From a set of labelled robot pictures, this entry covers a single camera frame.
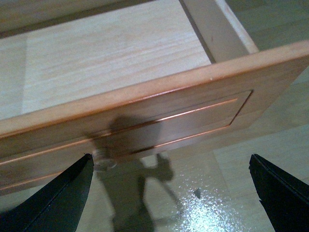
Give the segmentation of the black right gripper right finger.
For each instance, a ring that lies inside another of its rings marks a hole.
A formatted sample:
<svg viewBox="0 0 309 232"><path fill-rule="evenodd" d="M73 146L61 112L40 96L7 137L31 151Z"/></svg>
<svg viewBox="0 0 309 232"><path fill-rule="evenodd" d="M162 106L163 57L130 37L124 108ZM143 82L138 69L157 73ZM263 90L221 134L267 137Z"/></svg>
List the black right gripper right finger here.
<svg viewBox="0 0 309 232"><path fill-rule="evenodd" d="M276 232L309 230L309 186L258 154L249 170L253 183Z"/></svg>

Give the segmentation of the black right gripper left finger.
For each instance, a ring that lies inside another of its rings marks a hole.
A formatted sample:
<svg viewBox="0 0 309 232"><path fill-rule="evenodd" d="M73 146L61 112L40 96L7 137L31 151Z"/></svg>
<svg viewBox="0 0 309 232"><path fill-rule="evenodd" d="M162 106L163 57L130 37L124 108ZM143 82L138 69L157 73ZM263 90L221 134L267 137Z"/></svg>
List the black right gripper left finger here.
<svg viewBox="0 0 309 232"><path fill-rule="evenodd" d="M85 154L16 208L1 214L2 232L74 232L84 210L94 171Z"/></svg>

